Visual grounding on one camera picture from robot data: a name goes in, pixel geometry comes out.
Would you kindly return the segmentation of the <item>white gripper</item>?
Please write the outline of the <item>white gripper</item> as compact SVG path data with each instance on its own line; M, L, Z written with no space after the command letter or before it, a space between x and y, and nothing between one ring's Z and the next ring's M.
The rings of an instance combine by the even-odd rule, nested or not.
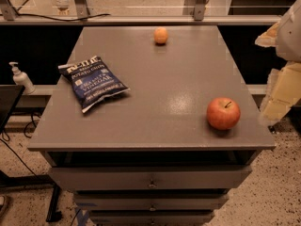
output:
M301 0L296 0L281 17L255 39L260 47L275 47L279 57L289 61L281 70L273 69L260 106L259 122L274 125L301 99Z

